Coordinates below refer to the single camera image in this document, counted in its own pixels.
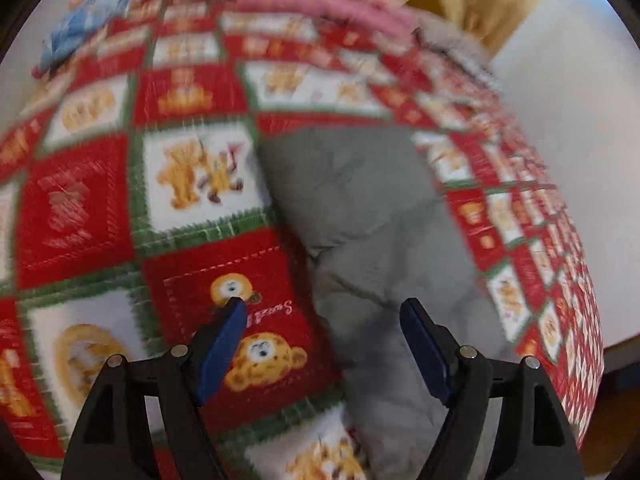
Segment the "grey puffer jacket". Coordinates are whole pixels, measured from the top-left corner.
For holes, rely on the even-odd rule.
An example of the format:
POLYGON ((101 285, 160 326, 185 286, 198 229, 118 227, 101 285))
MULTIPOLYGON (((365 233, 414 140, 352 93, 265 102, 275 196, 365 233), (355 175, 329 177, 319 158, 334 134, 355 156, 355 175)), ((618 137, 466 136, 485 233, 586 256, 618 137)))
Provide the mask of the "grey puffer jacket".
POLYGON ((401 304, 484 356, 514 358, 497 310, 407 128, 301 128, 258 145, 269 192, 308 255, 350 416, 378 479, 413 479, 444 421, 399 326, 401 304))

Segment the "red checkered teddy bedspread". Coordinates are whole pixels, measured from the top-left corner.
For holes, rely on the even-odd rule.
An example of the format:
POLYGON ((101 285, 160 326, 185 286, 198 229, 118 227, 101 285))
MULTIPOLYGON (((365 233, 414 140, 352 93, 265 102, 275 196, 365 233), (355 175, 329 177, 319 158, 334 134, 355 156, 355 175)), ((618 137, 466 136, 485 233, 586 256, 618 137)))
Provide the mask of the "red checkered teddy bedspread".
POLYGON ((1 139, 1 418, 60 472, 106 359, 189 342, 231 297, 240 348, 202 415, 235 479, 375 478, 262 140, 407 128, 512 344, 576 440, 604 370, 584 248, 497 81, 419 39, 222 0, 134 0, 1 139))

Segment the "striped grey pillow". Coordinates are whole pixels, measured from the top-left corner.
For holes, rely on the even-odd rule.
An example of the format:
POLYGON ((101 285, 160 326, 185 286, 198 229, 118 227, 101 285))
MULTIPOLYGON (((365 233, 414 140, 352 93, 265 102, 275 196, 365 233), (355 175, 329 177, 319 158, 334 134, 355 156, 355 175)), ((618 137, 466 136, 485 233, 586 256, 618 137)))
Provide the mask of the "striped grey pillow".
POLYGON ((476 38, 453 22, 431 12, 417 10, 414 14, 418 23, 416 36, 422 44, 451 55, 464 68, 482 70, 494 76, 490 66, 491 56, 476 38))

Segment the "blue white plastic bag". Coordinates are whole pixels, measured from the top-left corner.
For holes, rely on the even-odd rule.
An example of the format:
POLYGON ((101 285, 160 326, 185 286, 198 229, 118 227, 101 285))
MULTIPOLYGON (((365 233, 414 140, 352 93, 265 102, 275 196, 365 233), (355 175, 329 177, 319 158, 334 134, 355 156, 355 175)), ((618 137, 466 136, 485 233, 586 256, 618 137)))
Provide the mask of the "blue white plastic bag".
POLYGON ((44 37, 32 76, 41 79, 67 60, 109 20, 122 15, 132 0, 77 0, 44 37))

